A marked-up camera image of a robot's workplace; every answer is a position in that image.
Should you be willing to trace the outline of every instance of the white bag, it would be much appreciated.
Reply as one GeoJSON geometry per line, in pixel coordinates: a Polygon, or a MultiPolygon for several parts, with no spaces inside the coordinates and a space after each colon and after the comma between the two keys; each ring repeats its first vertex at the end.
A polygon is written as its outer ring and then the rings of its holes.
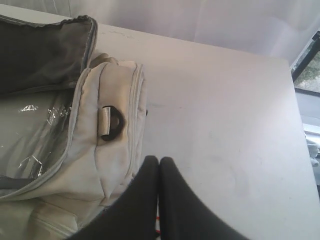
{"type": "MultiPolygon", "coordinates": [[[[45,143],[51,149],[46,171],[41,164],[29,184],[1,191],[1,240],[65,239],[116,200],[138,172],[147,111],[142,66],[104,60],[82,72],[67,129],[57,124],[58,141],[51,148],[45,143]]],[[[41,129],[52,128],[49,123],[41,129]]],[[[41,131],[40,139],[47,134],[41,131]]]]}

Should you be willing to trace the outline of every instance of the black fabric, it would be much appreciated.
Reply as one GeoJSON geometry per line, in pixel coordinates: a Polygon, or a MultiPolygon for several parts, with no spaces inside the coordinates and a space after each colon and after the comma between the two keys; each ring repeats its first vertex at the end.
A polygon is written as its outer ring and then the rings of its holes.
{"type": "Polygon", "coordinates": [[[169,157],[160,162],[159,214],[162,240],[247,239],[198,199],[169,157]]]}
{"type": "Polygon", "coordinates": [[[0,96],[74,88],[97,34],[88,16],[35,24],[0,15],[0,96]]]}
{"type": "Polygon", "coordinates": [[[121,197],[69,240],[154,240],[158,180],[158,160],[148,156],[121,197]]]}

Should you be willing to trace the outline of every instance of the table surface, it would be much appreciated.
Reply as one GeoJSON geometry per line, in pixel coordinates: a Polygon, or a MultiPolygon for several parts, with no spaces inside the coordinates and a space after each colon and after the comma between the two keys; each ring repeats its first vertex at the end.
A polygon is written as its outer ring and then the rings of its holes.
{"type": "MultiPolygon", "coordinates": [[[[5,5],[0,14],[64,19],[5,5]]],[[[250,239],[319,239],[319,198],[285,60],[103,24],[96,49],[144,64],[144,155],[174,158],[199,198],[250,239]]]]}

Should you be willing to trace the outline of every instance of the clear plastic lining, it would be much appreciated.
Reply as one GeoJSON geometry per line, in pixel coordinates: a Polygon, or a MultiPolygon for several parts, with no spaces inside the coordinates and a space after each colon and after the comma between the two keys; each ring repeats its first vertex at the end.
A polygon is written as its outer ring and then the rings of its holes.
{"type": "Polygon", "coordinates": [[[36,179],[62,156],[73,94],[70,89],[0,98],[1,177],[36,179]]]}

